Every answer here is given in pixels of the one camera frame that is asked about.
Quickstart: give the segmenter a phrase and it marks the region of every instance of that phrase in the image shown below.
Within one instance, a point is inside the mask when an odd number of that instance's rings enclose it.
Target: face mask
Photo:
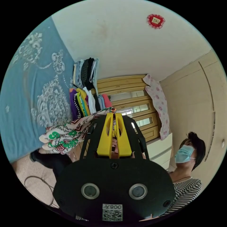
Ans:
[[[185,163],[191,160],[191,155],[194,151],[192,146],[183,145],[175,155],[175,163]]]

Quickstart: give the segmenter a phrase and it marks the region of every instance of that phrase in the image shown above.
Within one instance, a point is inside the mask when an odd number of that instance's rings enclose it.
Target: black pants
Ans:
[[[34,161],[41,163],[49,169],[53,169],[56,179],[64,168],[72,163],[70,157],[66,154],[40,154],[38,151],[34,151],[31,157]]]

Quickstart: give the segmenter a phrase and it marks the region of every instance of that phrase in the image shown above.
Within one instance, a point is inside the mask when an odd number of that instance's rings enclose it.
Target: blue bedspread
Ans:
[[[46,126],[71,120],[73,64],[51,17],[16,51],[0,94],[0,133],[10,162],[40,148]]]

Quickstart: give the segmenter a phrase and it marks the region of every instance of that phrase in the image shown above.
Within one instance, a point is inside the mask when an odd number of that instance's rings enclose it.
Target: black and white striped shirt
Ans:
[[[172,213],[189,204],[198,196],[202,188],[200,179],[193,178],[182,182],[173,183],[173,185],[176,193],[175,199],[169,209],[164,214],[160,215],[160,217]]]

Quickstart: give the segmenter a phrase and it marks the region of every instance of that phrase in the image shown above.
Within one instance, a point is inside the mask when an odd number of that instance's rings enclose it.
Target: pink floral towel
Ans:
[[[164,140],[169,135],[170,130],[169,115],[165,95],[163,93],[160,83],[155,81],[150,74],[147,74],[143,78],[143,81],[149,85],[145,87],[145,90],[152,98],[153,106],[157,110],[160,117],[162,123],[160,136],[161,140]]]

